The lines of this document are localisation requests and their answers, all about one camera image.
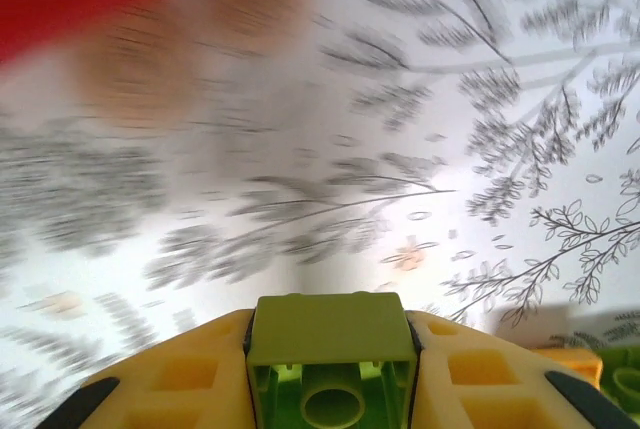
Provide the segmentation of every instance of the square hole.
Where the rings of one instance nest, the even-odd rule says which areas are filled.
[[[447,324],[446,322],[430,322],[428,324],[429,331],[435,336],[455,336],[458,333],[458,329],[453,324]]]
[[[462,405],[474,429],[560,429],[533,399],[477,397]]]
[[[218,362],[201,357],[171,359],[152,386],[154,391],[209,389],[216,378]]]
[[[451,382],[460,385],[517,384],[515,374],[500,352],[477,349],[449,356]]]
[[[158,409],[129,415],[125,429],[193,429],[200,415],[196,412]]]

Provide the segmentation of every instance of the orange plastic piece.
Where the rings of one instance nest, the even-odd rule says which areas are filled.
[[[533,352],[553,359],[563,366],[576,371],[587,379],[592,386],[598,390],[600,389],[603,364],[602,359],[593,352],[581,348],[534,349]]]

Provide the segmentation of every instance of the blurry brown object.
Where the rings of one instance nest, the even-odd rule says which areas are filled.
[[[259,56],[291,45],[311,17],[311,0],[210,0],[209,7],[215,45]]]
[[[95,115],[127,128],[166,129],[190,108],[188,41],[162,3],[123,8],[79,45],[79,87]]]

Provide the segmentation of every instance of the yellow plastic part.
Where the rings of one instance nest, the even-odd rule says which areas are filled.
[[[544,377],[580,374],[437,316],[407,315],[425,347],[411,429],[593,429]]]
[[[255,429],[242,350],[252,310],[232,312],[99,372],[120,378],[82,429]]]
[[[255,429],[242,342],[251,310],[233,312],[89,379],[120,385],[82,429]],[[545,379],[579,373],[431,314],[407,311],[424,346],[411,429],[593,429]]]
[[[596,389],[600,389],[602,359],[593,352],[582,348],[533,349],[533,352],[548,357],[580,374]]]

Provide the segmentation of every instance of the green plastic piece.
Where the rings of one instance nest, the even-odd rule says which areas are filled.
[[[602,359],[600,388],[640,425],[640,346],[596,351]]]
[[[261,297],[247,354],[258,429],[407,429],[417,362],[397,294]]]

